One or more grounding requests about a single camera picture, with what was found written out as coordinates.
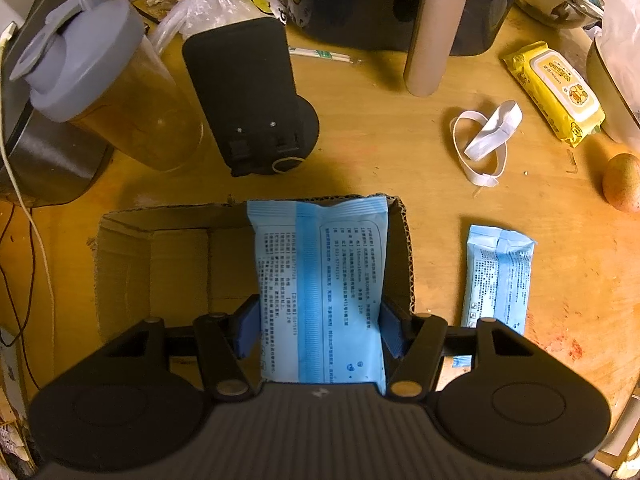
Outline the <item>large blue wipes packet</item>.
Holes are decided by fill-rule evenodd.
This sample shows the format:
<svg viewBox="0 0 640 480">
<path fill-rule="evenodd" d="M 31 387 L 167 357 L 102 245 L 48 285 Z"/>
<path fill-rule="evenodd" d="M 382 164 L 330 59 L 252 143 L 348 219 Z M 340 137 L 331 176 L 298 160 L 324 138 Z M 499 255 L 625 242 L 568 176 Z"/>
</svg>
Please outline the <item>large blue wipes packet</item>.
<svg viewBox="0 0 640 480">
<path fill-rule="evenodd" d="M 251 200 L 262 379 L 372 384 L 386 391 L 378 316 L 386 265 L 384 195 L 320 205 Z"/>
</svg>

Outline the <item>small blue wipes packet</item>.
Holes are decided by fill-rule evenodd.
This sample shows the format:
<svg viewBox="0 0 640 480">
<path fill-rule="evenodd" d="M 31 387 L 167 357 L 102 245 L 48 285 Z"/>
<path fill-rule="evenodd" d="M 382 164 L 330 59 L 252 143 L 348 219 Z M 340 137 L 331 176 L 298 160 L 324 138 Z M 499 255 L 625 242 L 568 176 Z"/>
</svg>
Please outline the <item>small blue wipes packet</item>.
<svg viewBox="0 0 640 480">
<path fill-rule="evenodd" d="M 495 318 L 525 334 L 535 246 L 520 232 L 470 226 L 462 327 L 475 328 L 481 318 Z"/>
</svg>

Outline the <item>open cardboard box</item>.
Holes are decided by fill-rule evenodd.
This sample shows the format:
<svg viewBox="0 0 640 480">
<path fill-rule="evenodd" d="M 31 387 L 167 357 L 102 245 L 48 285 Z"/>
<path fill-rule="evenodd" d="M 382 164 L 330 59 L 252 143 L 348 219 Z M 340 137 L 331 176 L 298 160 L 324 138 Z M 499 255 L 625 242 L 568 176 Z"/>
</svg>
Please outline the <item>open cardboard box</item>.
<svg viewBox="0 0 640 480">
<path fill-rule="evenodd" d="M 258 291 L 243 203 L 112 211 L 99 223 L 93 255 L 103 340 L 150 316 L 175 327 L 232 313 Z"/>
</svg>

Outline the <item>white elastic band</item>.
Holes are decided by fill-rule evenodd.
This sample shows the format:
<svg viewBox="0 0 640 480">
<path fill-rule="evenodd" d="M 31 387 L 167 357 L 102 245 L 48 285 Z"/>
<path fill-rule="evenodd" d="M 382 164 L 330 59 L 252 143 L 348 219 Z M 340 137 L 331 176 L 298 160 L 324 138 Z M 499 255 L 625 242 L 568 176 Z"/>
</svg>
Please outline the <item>white elastic band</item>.
<svg viewBox="0 0 640 480">
<path fill-rule="evenodd" d="M 480 131 L 466 148 L 460 151 L 457 128 L 464 120 L 476 122 L 480 125 Z M 451 119 L 449 132 L 452 144 L 465 177 L 472 184 L 478 188 L 495 188 L 499 184 L 508 161 L 508 142 L 518 130 L 522 120 L 521 107 L 513 100 L 502 102 L 489 117 L 477 110 L 464 110 Z M 491 154 L 497 157 L 496 169 L 491 174 L 477 172 L 468 164 L 468 162 L 479 162 Z"/>
</svg>

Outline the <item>black phone stand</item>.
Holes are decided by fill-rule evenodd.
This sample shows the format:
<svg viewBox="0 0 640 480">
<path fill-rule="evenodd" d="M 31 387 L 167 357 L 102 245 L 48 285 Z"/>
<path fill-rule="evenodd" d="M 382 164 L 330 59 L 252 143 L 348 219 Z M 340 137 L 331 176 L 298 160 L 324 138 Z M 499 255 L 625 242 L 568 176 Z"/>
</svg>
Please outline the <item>black phone stand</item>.
<svg viewBox="0 0 640 480">
<path fill-rule="evenodd" d="M 182 56 L 233 177 L 284 174 L 314 150 L 319 118 L 296 91 L 280 21 L 253 18 L 198 32 Z"/>
</svg>

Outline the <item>wrapped chopsticks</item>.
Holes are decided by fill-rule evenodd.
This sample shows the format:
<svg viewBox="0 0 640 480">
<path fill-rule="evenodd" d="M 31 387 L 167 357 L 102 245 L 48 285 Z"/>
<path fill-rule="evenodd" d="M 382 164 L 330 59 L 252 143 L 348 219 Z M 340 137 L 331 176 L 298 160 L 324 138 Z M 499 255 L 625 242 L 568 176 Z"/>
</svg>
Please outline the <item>wrapped chopsticks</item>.
<svg viewBox="0 0 640 480">
<path fill-rule="evenodd" d="M 347 63 L 350 65 L 358 65 L 361 63 L 360 58 L 353 58 L 348 54 L 319 49 L 288 47 L 288 53 L 290 55 L 304 56 L 305 58 L 321 58 L 322 60 Z"/>
</svg>

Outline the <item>yellow wet wipes pack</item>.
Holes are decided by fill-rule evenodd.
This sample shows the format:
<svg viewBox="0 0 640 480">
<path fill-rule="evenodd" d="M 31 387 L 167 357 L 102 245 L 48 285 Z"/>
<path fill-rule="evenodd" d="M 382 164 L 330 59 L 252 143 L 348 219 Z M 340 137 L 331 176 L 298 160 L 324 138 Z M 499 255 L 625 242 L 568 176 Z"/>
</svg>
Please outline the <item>yellow wet wipes pack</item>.
<svg viewBox="0 0 640 480">
<path fill-rule="evenodd" d="M 596 94 L 544 41 L 503 55 L 502 60 L 560 141 L 576 148 L 601 127 L 605 112 Z"/>
</svg>

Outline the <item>clear shaker bottle grey lid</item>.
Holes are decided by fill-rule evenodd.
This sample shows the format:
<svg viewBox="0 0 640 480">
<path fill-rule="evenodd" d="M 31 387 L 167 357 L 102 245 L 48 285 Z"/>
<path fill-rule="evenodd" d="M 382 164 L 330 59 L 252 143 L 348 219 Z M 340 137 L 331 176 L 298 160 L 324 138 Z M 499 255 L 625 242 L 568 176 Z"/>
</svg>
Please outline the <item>clear shaker bottle grey lid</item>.
<svg viewBox="0 0 640 480">
<path fill-rule="evenodd" d="M 52 122 L 100 136 L 158 171 L 194 154 L 198 114 L 171 77 L 128 0 L 66 0 L 17 59 L 29 99 Z"/>
</svg>

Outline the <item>black air fryer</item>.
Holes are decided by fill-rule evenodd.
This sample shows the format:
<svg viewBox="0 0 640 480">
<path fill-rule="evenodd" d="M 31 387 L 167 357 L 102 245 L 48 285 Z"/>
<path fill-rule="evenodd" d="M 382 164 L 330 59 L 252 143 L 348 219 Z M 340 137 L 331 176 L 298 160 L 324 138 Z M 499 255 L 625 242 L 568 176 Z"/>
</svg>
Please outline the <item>black air fryer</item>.
<svg viewBox="0 0 640 480">
<path fill-rule="evenodd" d="M 487 51 L 514 0 L 286 0 L 308 36 L 361 50 L 405 51 L 407 90 L 434 93 L 448 58 Z"/>
</svg>

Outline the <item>white plastic bag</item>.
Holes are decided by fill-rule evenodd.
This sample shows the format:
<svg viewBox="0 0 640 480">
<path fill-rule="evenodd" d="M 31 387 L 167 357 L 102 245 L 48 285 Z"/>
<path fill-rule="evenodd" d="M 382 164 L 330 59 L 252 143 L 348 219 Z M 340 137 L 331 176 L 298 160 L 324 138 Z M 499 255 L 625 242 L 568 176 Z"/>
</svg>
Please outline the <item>white plastic bag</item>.
<svg viewBox="0 0 640 480">
<path fill-rule="evenodd" d="M 285 0 L 180 0 L 149 34 L 154 51 L 161 54 L 175 36 L 183 39 L 214 28 L 254 18 L 288 21 Z"/>
</svg>

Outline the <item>white bowl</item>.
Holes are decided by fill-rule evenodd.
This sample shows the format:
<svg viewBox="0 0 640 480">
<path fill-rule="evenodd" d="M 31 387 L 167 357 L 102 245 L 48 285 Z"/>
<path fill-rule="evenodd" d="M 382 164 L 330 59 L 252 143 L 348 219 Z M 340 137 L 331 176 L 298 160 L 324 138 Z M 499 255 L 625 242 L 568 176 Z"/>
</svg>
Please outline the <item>white bowl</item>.
<svg viewBox="0 0 640 480">
<path fill-rule="evenodd" d="M 614 142 L 639 153 L 639 112 L 629 106 L 608 71 L 599 50 L 598 38 L 590 46 L 586 72 L 588 84 L 605 114 L 601 128 Z"/>
</svg>

